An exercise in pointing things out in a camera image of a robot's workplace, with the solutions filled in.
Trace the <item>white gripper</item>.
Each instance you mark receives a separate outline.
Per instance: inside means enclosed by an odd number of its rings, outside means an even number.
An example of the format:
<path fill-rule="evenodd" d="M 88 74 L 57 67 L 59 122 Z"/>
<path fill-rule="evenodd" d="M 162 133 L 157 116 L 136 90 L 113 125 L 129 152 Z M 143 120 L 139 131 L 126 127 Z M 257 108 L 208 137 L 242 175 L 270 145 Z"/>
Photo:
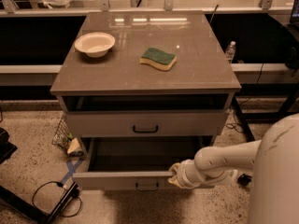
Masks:
<path fill-rule="evenodd" d="M 203 183 L 197 173 L 194 160 L 174 163 L 169 168 L 169 171 L 176 175 L 169 177 L 168 182 L 181 189 L 195 189 Z"/>

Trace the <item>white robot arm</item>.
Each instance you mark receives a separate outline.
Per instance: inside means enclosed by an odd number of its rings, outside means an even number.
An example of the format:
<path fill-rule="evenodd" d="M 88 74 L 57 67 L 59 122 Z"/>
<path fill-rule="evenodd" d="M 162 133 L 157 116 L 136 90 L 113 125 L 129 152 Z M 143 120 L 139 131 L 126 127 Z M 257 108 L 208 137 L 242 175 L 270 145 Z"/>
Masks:
<path fill-rule="evenodd" d="M 228 184 L 252 172 L 248 224 L 299 224 L 299 114 L 272 125 L 258 141 L 204 147 L 175 163 L 168 182 L 181 189 Z"/>

